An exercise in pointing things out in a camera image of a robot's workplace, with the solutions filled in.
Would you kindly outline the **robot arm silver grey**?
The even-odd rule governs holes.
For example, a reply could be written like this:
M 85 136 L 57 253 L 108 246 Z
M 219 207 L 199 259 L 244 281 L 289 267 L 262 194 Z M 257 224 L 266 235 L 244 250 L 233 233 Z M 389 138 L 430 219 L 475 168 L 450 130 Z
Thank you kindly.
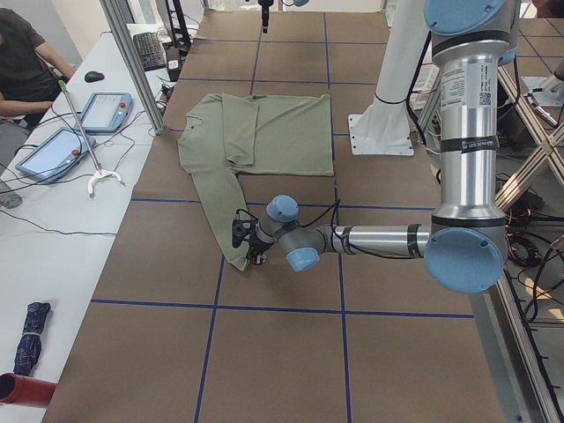
M 373 103 L 350 116 L 356 154 L 399 154 L 410 147 L 405 109 L 425 55 L 439 69 L 441 202 L 430 226 L 314 229 L 299 207 L 274 197 L 261 218 L 234 222 L 233 245 L 258 263 L 273 245 L 301 272 L 328 252 L 424 260 L 430 275 L 459 293 L 487 290 L 501 277 L 508 247 L 496 206 L 498 69 L 516 55 L 517 1 L 401 1 L 397 5 Z
M 270 8 L 274 5 L 273 0 L 258 0 L 258 5 L 261 7 L 261 19 L 262 19 L 262 32 L 268 33 L 269 20 L 270 20 Z M 293 0 L 290 5 L 301 7 L 308 3 L 308 0 Z

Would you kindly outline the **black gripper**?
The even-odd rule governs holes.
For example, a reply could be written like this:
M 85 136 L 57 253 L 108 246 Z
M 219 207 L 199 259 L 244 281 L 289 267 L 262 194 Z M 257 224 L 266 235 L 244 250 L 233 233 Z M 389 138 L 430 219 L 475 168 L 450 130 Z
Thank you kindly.
M 258 4 L 261 7 L 261 19 L 262 19 L 261 28 L 262 28 L 262 32 L 268 33 L 271 0 L 258 0 Z
M 266 259 L 265 252 L 268 250 L 268 243 L 262 241 L 255 230 L 249 232 L 247 243 L 249 248 L 246 258 L 254 265 L 262 265 Z

